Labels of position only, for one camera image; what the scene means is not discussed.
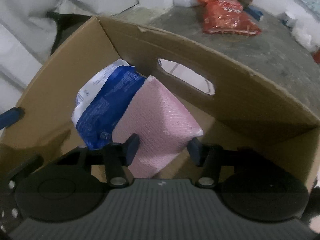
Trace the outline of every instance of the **pink package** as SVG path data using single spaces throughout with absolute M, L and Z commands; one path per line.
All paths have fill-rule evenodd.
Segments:
M 184 105 L 149 76 L 113 130 L 112 138 L 124 143 L 133 133 L 139 135 L 140 146 L 129 170 L 135 178 L 151 178 L 203 131 Z

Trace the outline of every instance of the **red plastic bag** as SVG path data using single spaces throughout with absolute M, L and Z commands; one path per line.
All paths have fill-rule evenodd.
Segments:
M 237 0 L 198 0 L 205 6 L 204 33 L 254 36 L 261 33 Z

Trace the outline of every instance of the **silver screw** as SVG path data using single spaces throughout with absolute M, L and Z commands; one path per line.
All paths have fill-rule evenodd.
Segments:
M 122 177 L 115 177 L 110 180 L 110 183 L 115 186 L 122 186 L 127 183 L 126 179 Z
M 9 181 L 9 189 L 14 189 L 14 187 L 16 186 L 16 183 L 13 180 Z
M 198 180 L 198 182 L 202 186 L 211 186 L 214 184 L 214 180 L 209 177 L 202 177 Z
M 18 217 L 18 210 L 16 208 L 13 208 L 11 210 L 11 215 L 14 217 L 14 218 L 17 218 Z

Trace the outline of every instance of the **gray floor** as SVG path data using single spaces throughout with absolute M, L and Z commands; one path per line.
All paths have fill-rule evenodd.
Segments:
M 267 13 L 257 23 L 262 33 L 254 37 L 202 33 L 201 7 L 173 7 L 166 13 L 135 7 L 116 17 L 161 28 L 222 52 L 287 89 L 320 116 L 319 65 L 290 31 Z

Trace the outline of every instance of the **blue and white package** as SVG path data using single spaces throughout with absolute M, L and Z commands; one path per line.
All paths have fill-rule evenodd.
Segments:
M 78 92 L 72 121 L 90 150 L 101 149 L 146 78 L 122 59 L 95 74 Z

